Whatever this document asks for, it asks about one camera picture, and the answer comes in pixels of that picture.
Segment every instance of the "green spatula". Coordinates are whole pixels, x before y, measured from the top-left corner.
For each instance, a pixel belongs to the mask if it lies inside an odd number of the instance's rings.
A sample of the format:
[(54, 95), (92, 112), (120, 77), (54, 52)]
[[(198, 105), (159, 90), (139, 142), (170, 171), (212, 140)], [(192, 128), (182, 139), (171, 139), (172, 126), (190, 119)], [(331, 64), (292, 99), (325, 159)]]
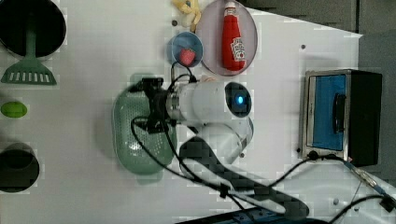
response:
[(56, 85), (51, 71), (35, 57), (35, 16), (30, 14), (26, 23), (26, 55), (11, 65), (1, 82), (31, 85)]

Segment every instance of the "green plastic container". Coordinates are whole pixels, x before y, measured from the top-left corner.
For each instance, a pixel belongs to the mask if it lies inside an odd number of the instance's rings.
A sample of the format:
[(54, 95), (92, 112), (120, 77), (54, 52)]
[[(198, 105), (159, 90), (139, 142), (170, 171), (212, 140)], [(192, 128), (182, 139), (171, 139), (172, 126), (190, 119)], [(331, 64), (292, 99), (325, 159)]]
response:
[[(123, 167), (138, 175), (152, 175), (162, 169), (137, 143), (131, 132), (132, 119), (148, 115), (149, 98), (142, 91), (122, 92), (113, 108), (113, 143), (116, 155)], [(148, 134), (139, 127), (134, 129), (140, 141), (160, 162), (165, 165), (172, 162), (174, 154), (164, 133)], [(169, 135), (177, 147), (176, 129), (170, 125)]]

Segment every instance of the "black circular object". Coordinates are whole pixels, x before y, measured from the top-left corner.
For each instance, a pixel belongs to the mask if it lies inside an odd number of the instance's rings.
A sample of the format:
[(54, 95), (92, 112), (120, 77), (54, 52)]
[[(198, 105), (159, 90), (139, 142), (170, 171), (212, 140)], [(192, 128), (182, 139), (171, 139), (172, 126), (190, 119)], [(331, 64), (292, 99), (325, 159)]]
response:
[(32, 149), (22, 143), (0, 153), (0, 190), (9, 193), (30, 188), (38, 179), (40, 167)]
[(227, 84), (225, 87), (225, 97), (228, 108), (238, 118), (246, 117), (250, 113), (250, 94), (241, 84), (235, 82)]
[(26, 21), (35, 15), (35, 56), (53, 53), (64, 42), (66, 22), (50, 0), (0, 0), (0, 41), (12, 52), (26, 54)]

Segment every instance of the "red ketchup bottle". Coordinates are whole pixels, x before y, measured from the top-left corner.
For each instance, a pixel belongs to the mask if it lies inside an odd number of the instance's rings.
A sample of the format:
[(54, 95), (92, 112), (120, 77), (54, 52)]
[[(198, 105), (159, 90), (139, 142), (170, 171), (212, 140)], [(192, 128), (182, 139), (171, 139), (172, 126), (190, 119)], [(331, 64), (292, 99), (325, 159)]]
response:
[(239, 71), (245, 67), (245, 47), (239, 31), (234, 2), (228, 2), (225, 5), (221, 51), (224, 68)]

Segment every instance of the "black bowl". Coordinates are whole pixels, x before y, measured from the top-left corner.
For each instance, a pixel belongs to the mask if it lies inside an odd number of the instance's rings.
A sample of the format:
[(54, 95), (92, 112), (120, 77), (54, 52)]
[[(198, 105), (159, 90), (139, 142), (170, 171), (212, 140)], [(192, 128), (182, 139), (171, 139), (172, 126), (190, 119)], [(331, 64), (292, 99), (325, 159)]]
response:
[(0, 41), (12, 52), (26, 54), (26, 19), (35, 15), (35, 56), (48, 56), (66, 37), (61, 10), (50, 0), (0, 0)]
[(35, 153), (17, 143), (0, 153), (0, 190), (9, 193), (30, 188), (38, 179), (39, 163)]

